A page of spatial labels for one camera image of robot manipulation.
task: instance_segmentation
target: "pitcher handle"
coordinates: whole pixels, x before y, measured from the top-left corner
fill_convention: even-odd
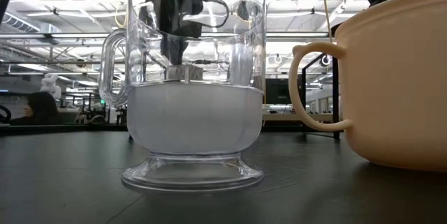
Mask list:
[[[288,90],[291,96],[293,107],[295,108],[296,114],[300,117],[300,119],[310,128],[322,131],[339,131],[344,130],[346,128],[350,128],[353,125],[353,122],[349,119],[345,119],[341,122],[333,123],[333,124],[322,124],[314,119],[312,119],[304,109],[301,103],[300,96],[298,94],[298,65],[300,64],[301,59],[311,52],[322,52],[329,54],[337,59],[341,59],[345,57],[346,50],[343,47],[334,45],[332,43],[324,43],[324,42],[315,42],[310,43],[305,46],[295,46],[293,48],[293,61],[291,64],[291,69],[288,74]]]
[[[123,40],[126,40],[126,30],[117,29],[104,40],[101,53],[101,69],[99,74],[99,95],[113,105],[122,105],[127,102],[127,91],[124,85],[118,94],[112,92],[113,69],[115,64],[115,50]]]

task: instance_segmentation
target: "white liquid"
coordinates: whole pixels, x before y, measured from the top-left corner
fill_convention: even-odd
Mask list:
[[[129,91],[127,128],[139,144],[171,154],[233,153],[249,147],[262,125],[259,90],[166,83]]]

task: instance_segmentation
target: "woman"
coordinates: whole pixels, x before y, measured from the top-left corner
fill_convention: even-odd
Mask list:
[[[12,119],[11,125],[52,125],[60,124],[56,101],[47,92],[36,92],[28,97],[28,104],[24,109],[25,116]]]

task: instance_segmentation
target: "black countertop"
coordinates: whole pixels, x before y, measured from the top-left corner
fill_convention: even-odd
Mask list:
[[[447,223],[447,174],[372,165],[344,140],[262,133],[260,185],[213,195],[122,186],[147,151],[121,132],[0,138],[0,223]]]

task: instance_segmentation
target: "glass pitcher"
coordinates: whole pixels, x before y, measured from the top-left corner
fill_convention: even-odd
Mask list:
[[[125,184],[220,191],[259,182],[240,152],[258,137],[265,69],[264,0],[127,0],[127,28],[102,52],[101,97],[127,103],[127,128],[149,158]],[[126,41],[125,85],[112,92]]]

